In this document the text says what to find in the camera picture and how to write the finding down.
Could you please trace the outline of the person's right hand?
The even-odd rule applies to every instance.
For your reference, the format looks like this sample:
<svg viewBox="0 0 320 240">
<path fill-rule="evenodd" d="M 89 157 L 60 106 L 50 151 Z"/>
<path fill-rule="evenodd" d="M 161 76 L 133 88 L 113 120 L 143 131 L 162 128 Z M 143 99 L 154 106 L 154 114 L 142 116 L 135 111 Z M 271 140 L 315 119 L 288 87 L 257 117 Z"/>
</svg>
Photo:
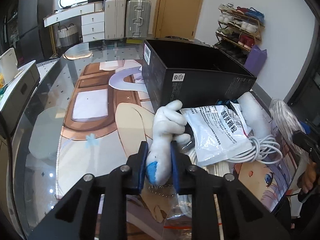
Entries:
<svg viewBox="0 0 320 240">
<path fill-rule="evenodd" d="M 313 184 L 317 178 L 317 164 L 313 161 L 308 163 L 305 172 L 299 177 L 297 186 L 304 193 L 308 193 L 313 188 Z"/>
</svg>

